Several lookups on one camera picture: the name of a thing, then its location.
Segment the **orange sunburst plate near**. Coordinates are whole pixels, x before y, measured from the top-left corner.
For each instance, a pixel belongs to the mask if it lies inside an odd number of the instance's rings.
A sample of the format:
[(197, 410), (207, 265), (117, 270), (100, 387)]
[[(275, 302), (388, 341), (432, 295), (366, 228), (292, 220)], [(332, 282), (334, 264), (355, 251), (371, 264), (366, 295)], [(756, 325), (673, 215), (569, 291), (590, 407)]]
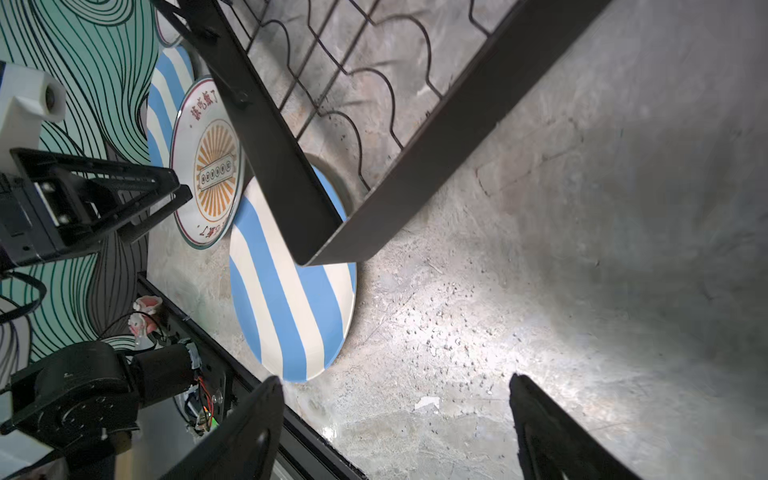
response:
[(196, 250), (215, 245), (239, 205), (245, 157), (214, 80), (195, 82), (181, 102), (170, 148), (170, 168), (192, 199), (174, 213), (184, 241)]

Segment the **black wire dish rack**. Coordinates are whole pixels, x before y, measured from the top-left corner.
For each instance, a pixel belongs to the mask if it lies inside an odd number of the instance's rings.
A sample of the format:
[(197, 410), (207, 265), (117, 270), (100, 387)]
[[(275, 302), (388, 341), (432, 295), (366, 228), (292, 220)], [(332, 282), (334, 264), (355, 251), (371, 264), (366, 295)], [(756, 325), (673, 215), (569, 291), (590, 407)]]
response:
[(159, 1), (253, 176), (233, 232), (301, 266), (373, 257), (603, 1)]

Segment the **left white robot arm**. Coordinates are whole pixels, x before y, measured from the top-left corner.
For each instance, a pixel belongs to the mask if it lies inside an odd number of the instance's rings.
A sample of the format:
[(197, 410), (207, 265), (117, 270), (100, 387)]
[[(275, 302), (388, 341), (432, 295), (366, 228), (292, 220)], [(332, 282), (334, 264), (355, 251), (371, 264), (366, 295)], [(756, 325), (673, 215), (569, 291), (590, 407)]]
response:
[[(1, 276), (36, 296), (4, 312), (3, 325), (32, 314), (47, 294), (28, 267), (93, 253), (110, 236), (134, 243), (192, 196), (168, 168), (21, 147), (10, 158), (1, 177)], [(1, 432), (41, 442), (46, 462), (62, 459), (77, 471), (124, 451), (139, 411), (194, 381), (184, 345), (129, 351), (80, 342), (10, 377), (3, 393), (11, 413)]]

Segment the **pink plush toy left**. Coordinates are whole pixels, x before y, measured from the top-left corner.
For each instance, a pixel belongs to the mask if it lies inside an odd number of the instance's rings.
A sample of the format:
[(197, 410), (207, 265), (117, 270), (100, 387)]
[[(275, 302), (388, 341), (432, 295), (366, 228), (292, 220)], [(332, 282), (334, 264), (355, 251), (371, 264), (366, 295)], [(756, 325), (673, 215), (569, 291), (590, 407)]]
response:
[(136, 343), (149, 339), (149, 335), (159, 330), (159, 314), (162, 299), (157, 296), (141, 296), (132, 306), (128, 319), (128, 327)]

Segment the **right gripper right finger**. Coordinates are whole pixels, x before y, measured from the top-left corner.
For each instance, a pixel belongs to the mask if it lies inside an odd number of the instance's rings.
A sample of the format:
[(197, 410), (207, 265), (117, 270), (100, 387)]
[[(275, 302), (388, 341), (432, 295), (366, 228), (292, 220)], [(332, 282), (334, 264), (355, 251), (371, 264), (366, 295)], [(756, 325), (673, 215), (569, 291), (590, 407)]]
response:
[(514, 374), (509, 388), (525, 479), (639, 479), (530, 377)]

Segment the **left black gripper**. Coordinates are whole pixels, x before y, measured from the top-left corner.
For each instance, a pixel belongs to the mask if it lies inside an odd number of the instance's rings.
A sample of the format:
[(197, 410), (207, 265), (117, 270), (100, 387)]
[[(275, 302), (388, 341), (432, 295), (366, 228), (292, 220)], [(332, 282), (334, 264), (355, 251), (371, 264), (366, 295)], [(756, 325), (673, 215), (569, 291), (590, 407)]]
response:
[(1, 267), (84, 256), (117, 236), (133, 244), (192, 199), (168, 168), (11, 150), (1, 176)]

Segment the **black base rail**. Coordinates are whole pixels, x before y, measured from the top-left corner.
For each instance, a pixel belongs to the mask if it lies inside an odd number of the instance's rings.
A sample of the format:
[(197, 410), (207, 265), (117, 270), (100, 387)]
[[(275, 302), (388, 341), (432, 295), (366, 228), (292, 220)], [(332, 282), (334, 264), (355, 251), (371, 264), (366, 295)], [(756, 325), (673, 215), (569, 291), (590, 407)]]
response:
[[(137, 277), (137, 294), (157, 296), (163, 301), (160, 326), (170, 342), (189, 340), (196, 345), (205, 386), (212, 390), (213, 395), (223, 396), (221, 403), (214, 406), (214, 418), (219, 423), (223, 422), (261, 381), (153, 285), (144, 272)], [(276, 463), (282, 473), (294, 479), (366, 477), (289, 407), (284, 409)]]

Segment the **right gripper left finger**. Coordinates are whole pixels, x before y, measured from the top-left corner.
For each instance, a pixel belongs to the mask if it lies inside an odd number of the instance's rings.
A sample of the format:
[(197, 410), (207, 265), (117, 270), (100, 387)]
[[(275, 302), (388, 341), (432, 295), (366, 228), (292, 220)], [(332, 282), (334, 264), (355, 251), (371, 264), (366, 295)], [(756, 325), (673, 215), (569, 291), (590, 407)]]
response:
[(268, 479), (279, 448), (284, 396), (278, 377), (262, 382), (165, 479)]

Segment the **blue striped plate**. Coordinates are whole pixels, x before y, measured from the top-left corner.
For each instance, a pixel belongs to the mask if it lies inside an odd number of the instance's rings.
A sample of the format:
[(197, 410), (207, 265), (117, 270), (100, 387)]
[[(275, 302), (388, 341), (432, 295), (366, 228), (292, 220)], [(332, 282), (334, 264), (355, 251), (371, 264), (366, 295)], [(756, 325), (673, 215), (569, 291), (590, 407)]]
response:
[(153, 166), (169, 166), (175, 121), (194, 80), (189, 54), (182, 46), (160, 52), (152, 73), (146, 114), (147, 144)]
[(242, 333), (269, 373), (304, 383), (332, 365), (350, 330), (357, 265), (296, 264), (255, 179), (232, 224), (229, 272)]

